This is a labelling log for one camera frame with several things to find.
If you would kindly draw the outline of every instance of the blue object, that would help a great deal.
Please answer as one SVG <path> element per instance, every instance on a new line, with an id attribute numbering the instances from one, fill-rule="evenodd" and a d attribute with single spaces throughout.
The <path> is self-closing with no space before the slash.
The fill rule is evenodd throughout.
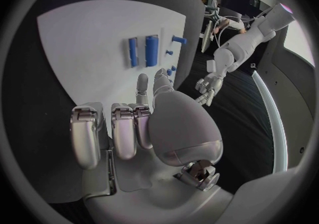
<path id="1" fill-rule="evenodd" d="M 180 42 L 181 44 L 186 44 L 186 43 L 187 43 L 187 40 L 186 40 L 186 39 L 180 38 L 180 37 L 176 37 L 176 36 L 173 36 L 172 41 L 174 41 L 174 42 Z"/>
<path id="2" fill-rule="evenodd" d="M 147 36 L 145 47 L 146 67 L 157 65 L 158 37 Z"/>
<path id="3" fill-rule="evenodd" d="M 137 57 L 136 57 L 136 38 L 129 39 L 129 47 L 130 47 L 130 58 L 131 58 L 131 66 L 137 66 Z"/>

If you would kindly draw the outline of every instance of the robotic arm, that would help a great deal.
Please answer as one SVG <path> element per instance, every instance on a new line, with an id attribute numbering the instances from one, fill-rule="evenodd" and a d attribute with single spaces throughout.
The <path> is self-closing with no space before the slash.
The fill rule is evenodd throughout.
<path id="1" fill-rule="evenodd" d="M 257 18 L 247 33 L 234 36 L 218 48 L 214 53 L 214 60 L 207 61 L 207 71 L 210 73 L 195 86 L 202 94 L 196 102 L 210 106 L 221 89 L 227 72 L 236 70 L 251 57 L 260 43 L 275 37 L 276 31 L 286 27 L 293 20 L 289 9 L 277 4 L 266 17 Z"/>

